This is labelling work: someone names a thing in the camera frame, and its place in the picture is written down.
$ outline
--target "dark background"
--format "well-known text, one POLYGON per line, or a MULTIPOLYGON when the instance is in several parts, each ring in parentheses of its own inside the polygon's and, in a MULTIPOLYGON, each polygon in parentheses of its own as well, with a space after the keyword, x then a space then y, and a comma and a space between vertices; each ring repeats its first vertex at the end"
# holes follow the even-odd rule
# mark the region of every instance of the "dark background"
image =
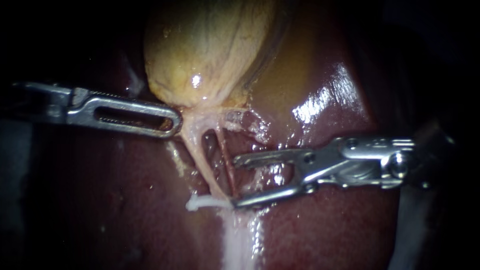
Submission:
MULTIPOLYGON (((111 5, 16 2, 4 8, 0 44, 4 74, 0 93, 8 91, 9 83, 14 80, 62 82, 116 91, 117 85, 107 84, 107 77, 115 76, 115 71, 99 63, 117 61, 118 52, 109 49, 117 43, 138 48, 139 55, 128 57, 141 58, 141 39, 121 37, 125 33, 141 35, 138 29, 142 28, 147 10, 148 5, 141 1, 111 5), (105 80, 90 76, 99 73, 105 74, 105 80)), ((409 134, 432 117, 454 115, 455 125, 450 131, 463 150, 443 173, 448 186, 439 192, 430 224, 436 234, 427 243, 418 269, 458 269, 476 260, 472 256, 475 248, 469 246, 475 246, 474 238, 478 236, 474 222, 478 212, 477 180, 464 151, 467 134, 474 132, 477 125, 475 41, 479 31, 474 10, 474 4, 467 1, 341 0, 337 3, 361 83, 383 131, 409 134), (388 98, 375 94, 390 90, 388 98)), ((133 65, 140 72, 143 69, 141 63, 133 65)), ((32 132, 31 126, 12 127, 5 122, 2 125, 5 126, 0 125, 0 129, 8 128, 10 132, 2 132, 0 140, 29 140, 25 133, 32 132)), ((33 139, 30 162, 39 158, 35 153, 48 149, 42 138, 33 139)), ((0 153, 2 165, 13 159, 5 153, 0 153)), ((73 267, 67 257, 68 246, 49 245, 61 235, 58 231, 61 226, 52 226, 61 221, 53 201, 49 201, 51 187, 35 184, 34 188, 32 192, 32 186, 22 187, 24 228, 0 231, 0 265, 7 266, 0 268, 18 269, 27 265, 29 269, 44 264, 52 268, 73 267)))

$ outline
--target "white tissue strand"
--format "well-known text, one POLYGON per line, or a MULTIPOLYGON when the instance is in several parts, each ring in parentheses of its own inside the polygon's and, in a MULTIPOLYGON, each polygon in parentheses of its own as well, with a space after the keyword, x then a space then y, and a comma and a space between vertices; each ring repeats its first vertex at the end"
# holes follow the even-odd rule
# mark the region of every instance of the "white tissue strand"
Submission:
POLYGON ((192 194, 190 199, 186 202, 185 208, 188 211, 197 211, 200 207, 220 207, 226 209, 233 209, 233 205, 226 200, 214 198, 212 195, 192 194))

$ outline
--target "metal instrument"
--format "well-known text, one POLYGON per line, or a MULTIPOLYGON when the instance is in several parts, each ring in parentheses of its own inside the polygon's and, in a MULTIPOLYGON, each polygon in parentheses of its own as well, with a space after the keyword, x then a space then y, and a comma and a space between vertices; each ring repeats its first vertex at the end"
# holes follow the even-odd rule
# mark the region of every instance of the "metal instrument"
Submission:
POLYGON ((292 164, 293 179, 273 190, 232 201, 235 208, 255 208, 310 194, 322 185, 342 188, 404 184, 414 163, 411 138, 351 136, 333 139, 321 149, 285 149, 238 155, 236 168, 252 169, 273 164, 292 164))
POLYGON ((28 98, 3 111, 33 122, 74 125, 166 139, 182 125, 175 109, 159 103, 120 97, 85 88, 16 82, 28 98))

